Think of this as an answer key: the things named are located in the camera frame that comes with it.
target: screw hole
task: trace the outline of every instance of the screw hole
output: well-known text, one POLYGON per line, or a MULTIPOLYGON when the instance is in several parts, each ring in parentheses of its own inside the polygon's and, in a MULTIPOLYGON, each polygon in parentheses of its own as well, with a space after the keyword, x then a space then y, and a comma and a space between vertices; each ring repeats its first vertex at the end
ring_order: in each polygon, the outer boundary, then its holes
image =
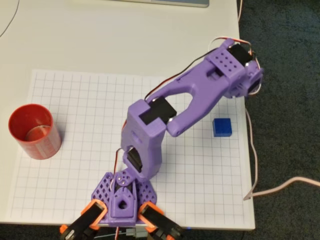
POLYGON ((125 201, 122 200, 118 206, 120 209, 126 209, 128 205, 125 201))

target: cup rim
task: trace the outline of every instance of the cup rim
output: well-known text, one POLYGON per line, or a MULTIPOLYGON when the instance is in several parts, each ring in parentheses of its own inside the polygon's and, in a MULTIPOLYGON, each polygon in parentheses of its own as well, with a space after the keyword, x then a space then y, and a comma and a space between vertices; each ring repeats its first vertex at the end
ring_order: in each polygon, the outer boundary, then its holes
POLYGON ((15 140, 17 140, 18 142, 21 142, 21 143, 23 143, 23 144, 37 144, 38 142, 42 141, 45 137, 47 137, 47 136, 51 133, 53 127, 54 127, 54 118, 52 117, 51 112, 50 112, 49 109, 47 109, 45 106, 42 106, 42 105, 37 104, 37 103, 28 103, 28 104, 24 104, 24 105, 18 107, 17 109, 15 109, 15 110, 13 111, 13 113, 11 113, 10 118, 9 118, 9 121, 8 121, 8 128, 9 128, 9 132, 10 132, 11 136, 14 137, 15 140), (11 127, 10 127, 10 122, 12 121, 12 118, 13 118, 14 114, 15 114, 18 110, 20 110, 20 109, 22 109, 22 108, 30 107, 30 106, 37 106, 37 107, 40 107, 40 108, 44 109, 44 110, 49 114, 49 116, 50 116, 51 125, 50 125, 49 131, 48 131, 48 132, 46 133, 46 135, 44 135, 43 137, 41 137, 41 138, 39 138, 39 139, 37 139, 37 140, 34 140, 34 141, 25 141, 25 140, 21 140, 21 139, 17 138, 17 137, 13 134, 13 132, 11 131, 11 127))

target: white grid mat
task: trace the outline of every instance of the white grid mat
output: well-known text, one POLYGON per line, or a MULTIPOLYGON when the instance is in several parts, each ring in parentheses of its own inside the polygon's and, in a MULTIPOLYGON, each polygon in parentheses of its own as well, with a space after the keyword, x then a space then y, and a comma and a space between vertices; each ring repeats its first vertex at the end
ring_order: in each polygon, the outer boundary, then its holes
MULTIPOLYGON (((72 223, 112 172, 129 105, 163 78, 34 70, 29 101, 47 107, 63 142, 47 160, 21 149, 14 169, 8 222, 72 223)), ((167 98, 182 112, 191 96, 167 98)), ((166 134, 162 165, 151 180, 157 205, 184 227, 253 229, 244 99, 222 98, 203 120, 179 137, 166 134), (213 137, 214 118, 230 118, 231 137, 213 137)))

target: laptop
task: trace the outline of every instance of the laptop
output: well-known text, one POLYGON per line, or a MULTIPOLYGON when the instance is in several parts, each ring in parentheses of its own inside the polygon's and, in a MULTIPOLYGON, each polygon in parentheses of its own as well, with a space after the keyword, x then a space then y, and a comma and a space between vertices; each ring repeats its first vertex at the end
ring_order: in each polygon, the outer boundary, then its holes
POLYGON ((149 3, 149 4, 169 4, 169 5, 206 8, 209 6, 210 0, 114 0, 114 1, 139 2, 139 3, 149 3))

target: gray carpet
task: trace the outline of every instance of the gray carpet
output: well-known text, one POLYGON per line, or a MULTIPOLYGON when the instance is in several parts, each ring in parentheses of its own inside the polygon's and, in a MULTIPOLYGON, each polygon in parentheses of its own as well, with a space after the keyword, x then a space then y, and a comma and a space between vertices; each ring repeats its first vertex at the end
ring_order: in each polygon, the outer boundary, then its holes
MULTIPOLYGON (((252 42, 265 68, 261 92, 246 101, 259 158, 256 191, 294 176, 320 181, 320 1, 244 0, 240 36, 252 42)), ((319 200, 320 188, 304 183, 255 198, 256 229, 243 239, 320 239, 319 200)), ((56 226, 0 225, 6 240, 56 240, 57 232, 56 226)), ((185 235, 186 240, 240 240, 242 232, 185 235)))

